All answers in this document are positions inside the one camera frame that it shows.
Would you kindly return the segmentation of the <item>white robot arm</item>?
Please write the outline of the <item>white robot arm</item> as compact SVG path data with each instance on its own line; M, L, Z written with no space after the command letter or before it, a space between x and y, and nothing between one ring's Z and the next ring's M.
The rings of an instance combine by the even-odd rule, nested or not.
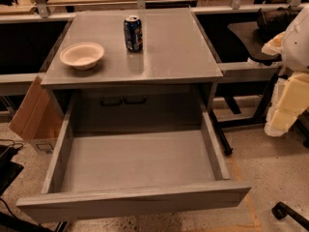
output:
M279 53L283 67L293 71L287 80L276 82L264 127L268 136L282 136L309 108L309 7L304 7L284 32L265 43L262 52Z

